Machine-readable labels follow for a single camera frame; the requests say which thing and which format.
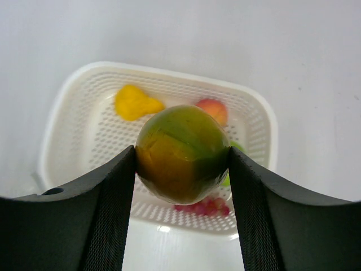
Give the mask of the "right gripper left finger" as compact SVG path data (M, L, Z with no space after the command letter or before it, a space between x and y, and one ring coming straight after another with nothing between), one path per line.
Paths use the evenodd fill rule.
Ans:
M121 270L135 148L41 195L1 198L2 270Z

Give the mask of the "green yellow mango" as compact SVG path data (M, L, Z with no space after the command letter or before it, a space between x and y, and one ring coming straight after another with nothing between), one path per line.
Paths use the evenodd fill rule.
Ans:
M171 204L203 200L228 173L230 141L204 110L181 105L152 116L135 145L139 179Z

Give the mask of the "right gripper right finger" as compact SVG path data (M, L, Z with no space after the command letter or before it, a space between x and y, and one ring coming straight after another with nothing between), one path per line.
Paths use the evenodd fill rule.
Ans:
M245 270L359 270L360 203L288 181L237 148L228 155Z

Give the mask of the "red grape bunch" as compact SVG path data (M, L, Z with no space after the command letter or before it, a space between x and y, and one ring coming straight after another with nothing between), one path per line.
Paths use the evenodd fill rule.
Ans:
M231 212L226 201L220 197L208 196L192 205L173 205L176 211L194 213L199 216L228 216Z

